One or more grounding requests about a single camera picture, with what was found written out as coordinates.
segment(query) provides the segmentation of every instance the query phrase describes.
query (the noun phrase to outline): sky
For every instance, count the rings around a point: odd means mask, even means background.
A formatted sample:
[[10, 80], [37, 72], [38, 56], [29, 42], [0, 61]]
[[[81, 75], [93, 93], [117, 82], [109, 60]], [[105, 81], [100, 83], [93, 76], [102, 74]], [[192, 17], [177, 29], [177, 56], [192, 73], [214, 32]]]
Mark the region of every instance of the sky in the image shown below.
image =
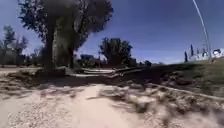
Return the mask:
[[[133, 46], [138, 61], [178, 63], [190, 45], [201, 49], [205, 44], [200, 19], [192, 0], [111, 0], [113, 17], [106, 29], [91, 34], [78, 54], [98, 56], [102, 38], [121, 38]], [[202, 13], [212, 49], [224, 48], [224, 0], [196, 0]], [[22, 27], [17, 0], [0, 0], [0, 39], [3, 26], [11, 25], [18, 36], [29, 39], [28, 49], [42, 45], [33, 31]]]

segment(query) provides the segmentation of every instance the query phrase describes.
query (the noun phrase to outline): green grass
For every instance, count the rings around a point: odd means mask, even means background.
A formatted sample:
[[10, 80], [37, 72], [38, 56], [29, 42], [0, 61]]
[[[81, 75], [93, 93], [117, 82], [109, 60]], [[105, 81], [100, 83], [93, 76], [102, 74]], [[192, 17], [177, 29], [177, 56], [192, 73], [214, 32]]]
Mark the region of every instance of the green grass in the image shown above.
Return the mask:
[[224, 97], [224, 59], [218, 59], [212, 64], [197, 61], [158, 66], [152, 70], [160, 72], [163, 81], [175, 83], [172, 87]]

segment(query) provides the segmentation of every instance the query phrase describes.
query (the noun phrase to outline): dirt path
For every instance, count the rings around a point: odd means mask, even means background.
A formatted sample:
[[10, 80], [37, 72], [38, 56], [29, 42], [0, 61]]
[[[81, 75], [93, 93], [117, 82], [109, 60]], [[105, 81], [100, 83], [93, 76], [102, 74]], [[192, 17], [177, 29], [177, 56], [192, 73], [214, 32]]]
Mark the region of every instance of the dirt path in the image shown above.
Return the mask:
[[145, 119], [125, 103], [98, 97], [104, 85], [49, 87], [26, 97], [0, 100], [0, 128], [222, 128], [214, 114], [173, 117], [172, 109], [151, 104]]
[[97, 98], [101, 87], [84, 87], [80, 92], [50, 88], [25, 98], [0, 101], [0, 127], [136, 128], [131, 121], [137, 118], [134, 114], [130, 118], [130, 114], [112, 107], [112, 101]]

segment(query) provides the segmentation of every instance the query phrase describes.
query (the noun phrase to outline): distant tree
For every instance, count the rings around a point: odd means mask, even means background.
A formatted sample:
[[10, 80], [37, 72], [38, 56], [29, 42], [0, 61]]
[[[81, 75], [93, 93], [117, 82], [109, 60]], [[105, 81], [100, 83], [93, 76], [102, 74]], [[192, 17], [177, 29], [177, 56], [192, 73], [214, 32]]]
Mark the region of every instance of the distant tree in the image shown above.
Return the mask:
[[15, 31], [11, 26], [4, 26], [4, 37], [3, 41], [1, 41], [1, 60], [2, 60], [2, 67], [5, 65], [6, 53], [9, 49], [9, 46], [14, 43], [15, 41]]
[[192, 44], [191, 44], [191, 56], [194, 56], [194, 48]]
[[139, 67], [144, 67], [144, 64], [143, 64], [142, 62], [139, 62], [139, 63], [138, 63], [138, 66], [139, 66]]
[[149, 68], [149, 67], [152, 66], [152, 63], [151, 63], [150, 61], [148, 61], [148, 60], [146, 60], [146, 61], [144, 62], [144, 64], [145, 64], [145, 67], [147, 67], [147, 68]]
[[200, 51], [199, 51], [199, 49], [197, 48], [197, 54], [200, 54]]
[[79, 63], [82, 67], [93, 68], [97, 66], [98, 59], [94, 58], [93, 55], [82, 54]]
[[184, 52], [184, 62], [188, 62], [187, 52]]
[[206, 49], [205, 49], [205, 47], [203, 47], [203, 48], [202, 48], [202, 56], [204, 57], [206, 53], [207, 53], [207, 52], [206, 52]]
[[16, 41], [14, 43], [11, 44], [13, 51], [15, 52], [15, 64], [17, 66], [20, 65], [20, 63], [22, 62], [22, 52], [24, 49], [26, 49], [28, 44], [28, 39], [23, 36], [21, 39], [21, 42], [19, 41], [19, 39], [16, 39]]
[[137, 66], [137, 60], [135, 58], [129, 59], [129, 65], [130, 67], [136, 67]]
[[119, 38], [104, 38], [100, 45], [101, 53], [107, 58], [110, 65], [127, 65], [131, 58], [132, 46], [128, 41]]

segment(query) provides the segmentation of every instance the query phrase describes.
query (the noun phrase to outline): evergreen tree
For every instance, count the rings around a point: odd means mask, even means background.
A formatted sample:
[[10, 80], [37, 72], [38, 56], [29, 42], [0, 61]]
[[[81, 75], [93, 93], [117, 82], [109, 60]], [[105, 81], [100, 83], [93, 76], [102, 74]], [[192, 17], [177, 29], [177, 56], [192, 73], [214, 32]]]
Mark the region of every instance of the evergreen tree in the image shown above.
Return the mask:
[[191, 44], [191, 56], [194, 56], [194, 48], [192, 44]]
[[184, 62], [188, 62], [187, 52], [184, 52]]

